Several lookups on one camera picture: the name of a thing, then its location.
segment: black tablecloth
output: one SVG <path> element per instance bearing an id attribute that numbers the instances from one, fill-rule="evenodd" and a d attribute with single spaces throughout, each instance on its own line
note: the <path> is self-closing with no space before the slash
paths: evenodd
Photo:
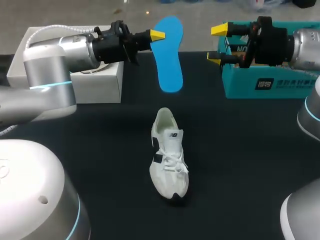
<path id="1" fill-rule="evenodd" d="M 160 90 L 153 55 L 124 66 L 121 104 L 79 105 L 66 118 L 19 126 L 6 135 L 52 150 L 84 201 L 92 240 L 282 240 L 280 208 L 320 177 L 320 143 L 302 133 L 296 100 L 230 100 L 204 52 L 182 52 L 184 84 Z M 153 186 L 151 127 L 159 108 L 184 130 L 190 170 L 184 207 Z"/>

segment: white sneaker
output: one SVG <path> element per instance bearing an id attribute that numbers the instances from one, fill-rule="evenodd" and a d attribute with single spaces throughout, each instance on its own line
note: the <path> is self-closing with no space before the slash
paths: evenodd
<path id="1" fill-rule="evenodd" d="M 154 156 L 150 176 L 157 191 L 171 200 L 185 196 L 189 186 L 182 148 L 183 135 L 184 131 L 179 130 L 172 112 L 161 108 L 151 130 Z"/>

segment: blue insole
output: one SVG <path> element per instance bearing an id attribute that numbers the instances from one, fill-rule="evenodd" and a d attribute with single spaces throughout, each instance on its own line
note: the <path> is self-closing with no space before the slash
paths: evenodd
<path id="1" fill-rule="evenodd" d="M 165 39 L 150 44 L 156 62 L 160 88 L 166 93 L 178 92 L 184 82 L 178 57 L 179 46 L 184 34 L 183 26 L 177 17 L 167 16 L 157 23 L 154 30 L 165 33 Z"/>

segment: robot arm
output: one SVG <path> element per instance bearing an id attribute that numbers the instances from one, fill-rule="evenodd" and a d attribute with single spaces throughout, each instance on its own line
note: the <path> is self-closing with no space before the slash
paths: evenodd
<path id="1" fill-rule="evenodd" d="M 101 31 L 49 39 L 30 45 L 23 62 L 30 89 L 0 86 L 0 127 L 55 119 L 73 114 L 76 98 L 70 72 L 129 61 L 138 64 L 137 52 L 150 50 L 150 43 L 165 38 L 152 29 L 132 34 L 122 21 Z"/>
<path id="2" fill-rule="evenodd" d="M 207 58 L 220 65 L 239 64 L 249 68 L 257 64 L 277 66 L 287 63 L 295 70 L 320 71 L 320 30 L 302 28 L 292 35 L 282 27 L 274 27 L 271 17 L 260 16 L 249 26 L 228 22 L 211 29 L 214 36 L 248 35 L 247 50 L 242 56 L 208 52 Z M 299 127 L 309 136 L 320 141 L 320 78 L 311 94 L 305 99 L 297 115 Z"/>

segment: gray floor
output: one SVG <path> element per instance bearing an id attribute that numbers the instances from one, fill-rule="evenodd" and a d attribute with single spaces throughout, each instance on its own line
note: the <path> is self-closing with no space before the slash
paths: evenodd
<path id="1" fill-rule="evenodd" d="M 180 51 L 214 49 L 217 39 L 210 28 L 222 21 L 255 20 L 234 3 L 206 0 L 202 3 L 160 4 L 156 0 L 0 0 L 0 54 L 15 53 L 28 27 L 51 24 L 108 25 L 124 20 L 131 32 L 152 28 L 161 18 L 176 15 L 184 27 Z M 320 1 L 308 9 L 282 5 L 268 15 L 279 21 L 319 21 Z"/>

